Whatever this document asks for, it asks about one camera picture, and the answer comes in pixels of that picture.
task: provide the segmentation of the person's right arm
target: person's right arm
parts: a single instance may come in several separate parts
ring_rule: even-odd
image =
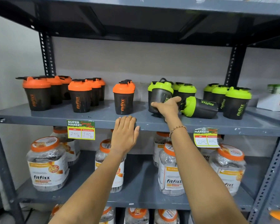
[[[176,104],[180,100],[173,97],[165,103],[152,103],[165,117],[170,131],[183,125]],[[195,224],[247,224],[227,187],[196,148],[187,130],[175,129],[171,140]]]

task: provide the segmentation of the person's left arm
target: person's left arm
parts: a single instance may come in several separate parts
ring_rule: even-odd
[[[136,144],[139,127],[136,119],[120,117],[115,122],[111,149],[102,164],[68,199],[49,224],[98,224],[107,203],[118,167]]]

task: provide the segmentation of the bracelet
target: bracelet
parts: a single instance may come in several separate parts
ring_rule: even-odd
[[[186,130],[188,130],[186,126],[174,127],[173,130],[170,132],[169,137],[171,137],[171,135],[172,135],[172,133],[173,133],[173,131],[174,131],[175,129],[180,128],[180,127],[184,127],[184,128],[186,128]]]

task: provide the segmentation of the green tube cap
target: green tube cap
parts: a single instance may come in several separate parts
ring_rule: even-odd
[[[174,90],[172,89],[172,83],[165,81],[165,82],[156,82],[155,86],[153,89],[162,89],[162,90],[167,90],[173,94]]]
[[[213,88],[212,93],[216,93],[216,94],[226,94],[228,91],[228,87],[227,86],[223,86],[223,85],[218,85],[218,87]]]
[[[179,90],[179,88],[184,85],[183,82],[176,82],[175,84],[172,85],[172,89],[174,90]]]
[[[197,89],[192,84],[185,83],[183,86],[181,86],[179,88],[178,92],[181,92],[181,93],[196,93]]]
[[[195,97],[188,97],[186,99],[185,108],[180,112],[183,113],[187,117],[192,117],[196,108],[196,98]]]
[[[252,94],[249,92],[249,90],[250,90],[249,88],[242,88],[242,87],[234,88],[233,86],[231,86],[226,93],[226,97],[250,100],[252,98]]]
[[[148,91],[152,91],[153,88],[155,87],[155,84],[157,83],[157,81],[152,81],[149,85],[149,87],[147,88]]]
[[[216,88],[219,84],[218,83],[211,83],[211,84],[208,84],[203,91],[205,92],[212,92],[212,90],[214,88]]]

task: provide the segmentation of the white cardboard box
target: white cardboard box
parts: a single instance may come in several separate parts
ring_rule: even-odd
[[[271,111],[280,111],[280,94],[265,93],[261,95],[257,107]]]

